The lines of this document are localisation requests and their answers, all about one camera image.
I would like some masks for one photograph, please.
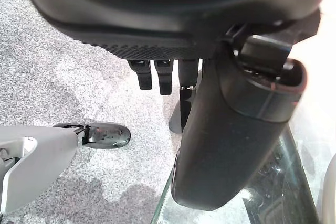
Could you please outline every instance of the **gray carpet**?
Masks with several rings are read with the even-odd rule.
[[[70,167],[4,223],[149,223],[180,137],[168,129],[178,100],[141,91],[126,61],[47,24],[29,0],[0,0],[0,125],[118,122],[119,150],[79,149]]]

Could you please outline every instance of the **textured black plastic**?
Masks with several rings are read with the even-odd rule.
[[[222,82],[236,84],[239,80],[224,78],[224,64],[228,62],[220,55],[206,60],[182,134],[171,191],[174,200],[183,206],[211,211],[229,202],[267,158],[287,123],[264,121],[252,117],[258,113],[251,116],[233,110],[225,100],[227,90],[223,90]],[[267,102],[263,93],[259,95]],[[248,93],[240,99],[252,104],[256,100],[250,100]]]
[[[236,23],[300,19],[321,0],[32,0],[66,35],[124,59],[197,59]]]

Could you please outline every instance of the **black plastic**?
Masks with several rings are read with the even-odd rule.
[[[84,131],[82,144],[94,149],[116,149],[126,146],[131,140],[130,130],[116,123],[58,123],[54,127],[76,128]]]
[[[281,89],[277,94],[276,87],[269,90],[262,82],[252,83],[251,93],[235,98],[249,101],[246,104],[251,106],[262,101],[265,107],[257,106],[257,112],[248,111],[249,114],[234,110],[225,98],[231,98],[231,88],[239,90],[235,86],[244,83],[239,78],[248,81],[250,76],[244,76],[239,66],[234,66],[233,58],[224,49],[219,49],[216,58],[206,60],[204,65],[203,79],[176,156],[171,187],[176,202],[201,210],[214,210],[230,201],[274,147],[290,114],[286,118],[281,111],[273,111],[271,118],[264,118],[265,112],[273,109],[267,107],[271,98],[280,95],[275,104],[287,103],[288,97],[292,99],[291,88],[293,93],[302,92],[300,85],[288,87],[287,91]]]
[[[301,19],[321,0],[32,0],[61,32],[123,59],[210,58],[238,23]]]
[[[155,60],[154,65],[159,77],[160,94],[172,94],[174,60]]]
[[[131,69],[138,75],[139,88],[141,90],[152,89],[152,72],[149,60],[129,60]]]

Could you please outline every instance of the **floor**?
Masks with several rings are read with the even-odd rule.
[[[153,90],[141,91],[126,61],[59,33],[29,0],[0,2],[0,125],[104,121],[132,132],[119,150],[79,149],[48,190],[4,223],[149,223],[180,141],[167,126],[178,100],[177,72],[171,96],[160,96],[155,75]],[[291,54],[310,73],[291,127],[318,211],[336,153],[332,3],[322,4],[319,35]]]

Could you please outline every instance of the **glass desk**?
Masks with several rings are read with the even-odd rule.
[[[207,212],[178,205],[170,175],[152,224],[319,223],[302,163],[289,127],[250,183],[222,208]]]

